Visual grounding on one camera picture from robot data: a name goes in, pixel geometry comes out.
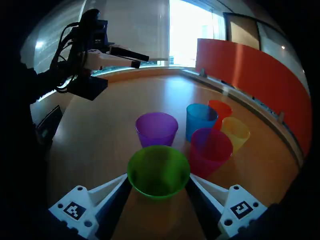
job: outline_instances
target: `plastic cup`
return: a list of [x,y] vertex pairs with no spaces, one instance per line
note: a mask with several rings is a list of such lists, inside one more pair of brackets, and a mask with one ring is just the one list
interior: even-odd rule
[[229,117],[232,114],[232,108],[224,102],[218,100],[208,101],[208,106],[213,108],[218,114],[218,119],[214,124],[213,128],[220,131],[222,126],[222,120],[226,117]]
[[189,164],[191,172],[207,178],[232,155],[232,143],[223,133],[213,128],[201,128],[191,138]]
[[218,114],[211,107],[194,103],[187,107],[186,139],[190,142],[192,134],[199,128],[212,128]]
[[233,145],[233,154],[236,154],[250,137],[249,128],[239,119],[233,117],[224,118],[221,131],[230,138]]
[[152,145],[171,146],[177,130],[177,120],[163,112],[147,113],[136,120],[136,131],[143,148]]
[[150,146],[132,156],[127,173],[132,186],[143,195],[164,199],[185,187],[190,166],[181,152],[168,146]]

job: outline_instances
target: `window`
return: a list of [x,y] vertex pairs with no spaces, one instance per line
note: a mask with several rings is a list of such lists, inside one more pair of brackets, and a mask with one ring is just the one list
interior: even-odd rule
[[170,65],[195,67],[198,38],[225,40],[223,17],[182,0],[170,0]]

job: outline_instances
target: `orange wall panel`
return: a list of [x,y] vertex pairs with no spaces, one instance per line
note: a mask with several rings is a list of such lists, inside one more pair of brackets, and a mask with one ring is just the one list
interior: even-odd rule
[[312,139],[312,108],[305,88],[281,62],[254,48],[229,41],[198,39],[196,71],[223,80],[256,97],[279,114],[304,155]]

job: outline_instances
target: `red cup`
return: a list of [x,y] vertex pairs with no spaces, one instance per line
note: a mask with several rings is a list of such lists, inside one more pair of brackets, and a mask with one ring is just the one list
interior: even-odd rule
[[191,173],[208,177],[230,158],[232,151],[232,143],[223,132],[213,128],[196,130],[191,137]]
[[220,131],[222,120],[232,114],[232,108],[224,102],[220,102],[218,100],[208,101],[208,106],[213,108],[218,113],[218,119],[214,124],[213,129]]

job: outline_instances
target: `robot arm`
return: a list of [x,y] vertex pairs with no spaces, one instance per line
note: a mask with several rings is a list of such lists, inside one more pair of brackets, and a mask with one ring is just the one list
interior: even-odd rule
[[[91,76],[92,70],[101,70],[105,66],[139,68],[140,61],[149,60],[148,56],[108,42],[108,21],[98,20],[99,15],[97,9],[88,10],[80,22],[71,23],[62,31],[50,69],[42,74],[50,79],[48,82],[54,83],[57,92],[70,92],[94,100],[107,87],[108,81]],[[69,27],[72,30],[62,38]],[[68,59],[58,62],[62,50],[70,45]],[[61,88],[69,78],[69,83]]]

